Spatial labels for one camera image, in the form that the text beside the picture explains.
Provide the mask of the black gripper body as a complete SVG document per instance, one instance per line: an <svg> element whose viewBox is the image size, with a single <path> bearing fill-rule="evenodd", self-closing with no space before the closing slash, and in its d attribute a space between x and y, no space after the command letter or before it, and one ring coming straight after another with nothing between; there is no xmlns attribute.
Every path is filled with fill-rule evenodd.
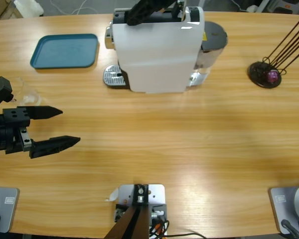
<svg viewBox="0 0 299 239"><path fill-rule="evenodd" d="M6 154L29 151L29 124L30 117L26 108L3 109L0 115L0 150L4 150Z"/></svg>

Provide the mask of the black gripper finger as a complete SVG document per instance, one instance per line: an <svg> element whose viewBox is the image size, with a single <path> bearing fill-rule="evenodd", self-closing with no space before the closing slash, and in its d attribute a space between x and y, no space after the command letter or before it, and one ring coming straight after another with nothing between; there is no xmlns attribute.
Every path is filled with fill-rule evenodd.
<svg viewBox="0 0 299 239"><path fill-rule="evenodd" d="M172 5L176 0L141 0L126 13L127 25L139 25L150 15Z"/></svg>
<svg viewBox="0 0 299 239"><path fill-rule="evenodd" d="M62 114L63 111L51 106L31 106L29 107L29 117L33 120L49 119Z"/></svg>
<svg viewBox="0 0 299 239"><path fill-rule="evenodd" d="M34 141L32 140L32 146L29 151L29 157L31 159L42 156L47 156L64 151L80 141L79 137L74 136L59 136L53 137L48 140Z"/></svg>

